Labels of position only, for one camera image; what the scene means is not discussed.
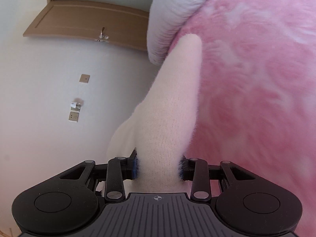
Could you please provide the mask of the cream fluffy knit garment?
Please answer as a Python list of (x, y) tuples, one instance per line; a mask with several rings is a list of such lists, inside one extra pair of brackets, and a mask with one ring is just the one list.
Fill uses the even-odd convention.
[(114, 132), (107, 161), (137, 151), (137, 178), (125, 183), (127, 193), (189, 192), (180, 177), (181, 159), (196, 127), (201, 64), (200, 37), (182, 36), (144, 100)]

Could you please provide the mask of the pink floral fleece blanket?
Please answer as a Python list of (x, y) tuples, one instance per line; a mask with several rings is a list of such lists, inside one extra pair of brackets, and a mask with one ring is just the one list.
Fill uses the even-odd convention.
[(185, 155), (231, 161), (293, 192), (315, 236), (315, 0), (207, 0), (178, 37), (202, 40)]

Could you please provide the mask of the brown wooden door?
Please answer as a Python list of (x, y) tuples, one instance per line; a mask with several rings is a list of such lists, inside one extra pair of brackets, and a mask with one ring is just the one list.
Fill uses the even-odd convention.
[(108, 3), (52, 1), (36, 16), (23, 33), (96, 41), (102, 27), (110, 44), (147, 50), (149, 13)]

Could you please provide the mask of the white striped rolled quilt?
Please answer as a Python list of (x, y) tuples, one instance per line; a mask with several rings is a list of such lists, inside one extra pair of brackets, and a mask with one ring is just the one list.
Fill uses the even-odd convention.
[(151, 63), (162, 65), (177, 32), (206, 1), (152, 1), (147, 30), (147, 51)]

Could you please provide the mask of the wall socket with plug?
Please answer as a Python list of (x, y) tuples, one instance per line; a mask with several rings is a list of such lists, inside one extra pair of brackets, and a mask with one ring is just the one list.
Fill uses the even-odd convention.
[(70, 122), (78, 122), (80, 110), (83, 107), (83, 104), (84, 104), (84, 101), (80, 98), (75, 98), (70, 103), (70, 113), (69, 113), (69, 118), (68, 118)]

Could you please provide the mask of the beige wall switch plate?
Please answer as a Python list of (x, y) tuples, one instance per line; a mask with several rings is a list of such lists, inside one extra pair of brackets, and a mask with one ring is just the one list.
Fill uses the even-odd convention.
[(79, 82), (87, 84), (89, 82), (89, 79), (90, 79), (90, 75), (82, 74), (80, 76)]

